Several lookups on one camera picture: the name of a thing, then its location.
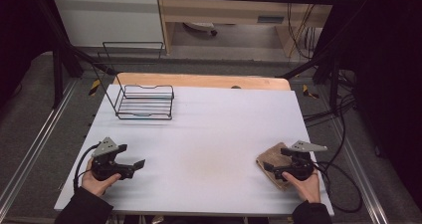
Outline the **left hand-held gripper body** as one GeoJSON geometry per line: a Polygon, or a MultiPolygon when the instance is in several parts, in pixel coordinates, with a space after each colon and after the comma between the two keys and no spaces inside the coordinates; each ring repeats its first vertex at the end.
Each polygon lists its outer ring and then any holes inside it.
{"type": "Polygon", "coordinates": [[[118,146],[110,137],[106,137],[92,154],[92,173],[95,179],[103,181],[112,175],[119,173],[120,180],[132,178],[134,175],[133,165],[118,164],[115,161],[118,146]]]}

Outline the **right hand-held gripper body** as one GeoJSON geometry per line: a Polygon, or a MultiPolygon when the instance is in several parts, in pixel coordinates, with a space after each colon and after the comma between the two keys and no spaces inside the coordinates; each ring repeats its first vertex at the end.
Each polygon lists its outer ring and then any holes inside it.
{"type": "Polygon", "coordinates": [[[327,151],[325,145],[317,145],[306,141],[298,140],[291,147],[286,147],[293,152],[292,163],[282,168],[298,180],[306,180],[314,172],[314,162],[311,159],[312,152],[327,151]]]}

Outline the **person's right hand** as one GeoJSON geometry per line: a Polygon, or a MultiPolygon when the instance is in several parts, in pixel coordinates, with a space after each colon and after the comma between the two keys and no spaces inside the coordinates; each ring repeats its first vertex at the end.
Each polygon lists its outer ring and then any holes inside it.
{"type": "Polygon", "coordinates": [[[297,189],[302,200],[308,203],[321,203],[319,178],[316,170],[306,180],[298,180],[286,171],[282,175],[297,189]]]}

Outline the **light wooden table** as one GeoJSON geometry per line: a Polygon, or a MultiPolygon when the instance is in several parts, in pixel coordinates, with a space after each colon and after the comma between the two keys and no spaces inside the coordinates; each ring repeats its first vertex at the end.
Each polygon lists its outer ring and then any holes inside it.
{"type": "Polygon", "coordinates": [[[120,73],[114,85],[171,85],[173,87],[224,88],[240,87],[248,90],[289,91],[291,86],[285,79],[254,76],[214,76],[154,73],[120,73]]]}

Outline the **black wire rack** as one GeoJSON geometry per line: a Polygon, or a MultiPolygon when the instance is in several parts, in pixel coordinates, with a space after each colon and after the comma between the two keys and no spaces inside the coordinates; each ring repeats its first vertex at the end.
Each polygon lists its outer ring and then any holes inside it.
{"type": "Polygon", "coordinates": [[[117,118],[172,120],[175,93],[171,85],[123,79],[157,65],[164,52],[163,42],[103,42],[93,69],[117,118]]]}

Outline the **white object under desk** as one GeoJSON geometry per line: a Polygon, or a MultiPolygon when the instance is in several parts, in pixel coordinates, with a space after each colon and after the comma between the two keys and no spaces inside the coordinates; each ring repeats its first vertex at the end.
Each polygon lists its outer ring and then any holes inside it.
{"type": "Polygon", "coordinates": [[[185,23],[185,26],[202,32],[209,32],[212,36],[216,36],[218,32],[215,30],[215,26],[212,23],[185,23]]]}

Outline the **yellow black tape marker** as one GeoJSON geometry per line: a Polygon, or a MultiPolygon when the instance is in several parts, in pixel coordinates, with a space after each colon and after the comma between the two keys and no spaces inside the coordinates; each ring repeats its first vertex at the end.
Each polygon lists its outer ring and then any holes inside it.
{"type": "Polygon", "coordinates": [[[100,86],[100,84],[101,84],[101,81],[99,79],[96,79],[93,82],[93,84],[92,84],[92,86],[91,86],[91,88],[89,90],[89,96],[94,96],[95,95],[95,93],[96,93],[98,87],[100,86]]]}
{"type": "Polygon", "coordinates": [[[319,99],[319,95],[315,93],[311,93],[309,87],[307,85],[303,85],[303,95],[305,97],[310,97],[313,99],[319,99]]]}

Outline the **white cabinet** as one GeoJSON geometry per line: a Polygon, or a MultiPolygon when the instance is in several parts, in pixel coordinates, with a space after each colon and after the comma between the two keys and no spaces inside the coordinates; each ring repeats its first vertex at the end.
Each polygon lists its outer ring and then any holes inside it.
{"type": "Polygon", "coordinates": [[[162,42],[156,0],[55,0],[71,43],[162,42]]]}

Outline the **beige towel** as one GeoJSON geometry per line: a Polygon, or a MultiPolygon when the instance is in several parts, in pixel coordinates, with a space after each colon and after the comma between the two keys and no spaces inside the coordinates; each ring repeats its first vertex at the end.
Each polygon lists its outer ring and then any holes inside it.
{"type": "Polygon", "coordinates": [[[267,171],[264,168],[264,163],[272,164],[275,167],[289,166],[292,163],[292,159],[286,155],[281,154],[281,149],[286,147],[287,146],[283,142],[279,142],[264,151],[263,153],[259,154],[256,158],[256,162],[263,170],[263,172],[272,181],[272,183],[275,184],[277,188],[282,191],[286,191],[290,186],[290,183],[288,181],[284,181],[283,179],[277,179],[271,171],[267,171]]]}

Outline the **aluminium floor rail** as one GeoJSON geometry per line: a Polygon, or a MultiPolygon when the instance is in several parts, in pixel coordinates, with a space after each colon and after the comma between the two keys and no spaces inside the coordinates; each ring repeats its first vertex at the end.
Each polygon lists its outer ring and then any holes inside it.
{"type": "Polygon", "coordinates": [[[63,99],[59,102],[56,108],[50,111],[48,118],[43,123],[29,150],[19,164],[11,180],[8,182],[5,190],[0,195],[0,220],[5,218],[7,212],[11,208],[27,176],[38,159],[38,156],[42,152],[57,122],[67,107],[78,82],[79,81],[76,79],[71,79],[67,83],[63,99]]]}
{"type": "Polygon", "coordinates": [[[345,125],[341,123],[340,119],[335,119],[332,122],[332,126],[340,138],[340,142],[342,143],[341,152],[343,153],[354,181],[361,191],[363,203],[372,223],[388,224],[388,218],[376,196],[375,190],[372,187],[370,180],[356,155],[356,152],[353,150],[350,141],[345,135],[345,125]]]}

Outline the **person's left hand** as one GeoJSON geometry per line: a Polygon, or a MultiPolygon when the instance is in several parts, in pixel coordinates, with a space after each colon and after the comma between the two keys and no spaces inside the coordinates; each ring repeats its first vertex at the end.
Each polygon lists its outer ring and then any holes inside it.
{"type": "Polygon", "coordinates": [[[86,172],[82,177],[82,187],[86,189],[89,193],[97,197],[102,197],[105,194],[106,190],[121,178],[121,175],[119,173],[116,173],[106,180],[97,180],[94,178],[92,173],[92,163],[93,160],[90,158],[86,167],[86,172]]]}

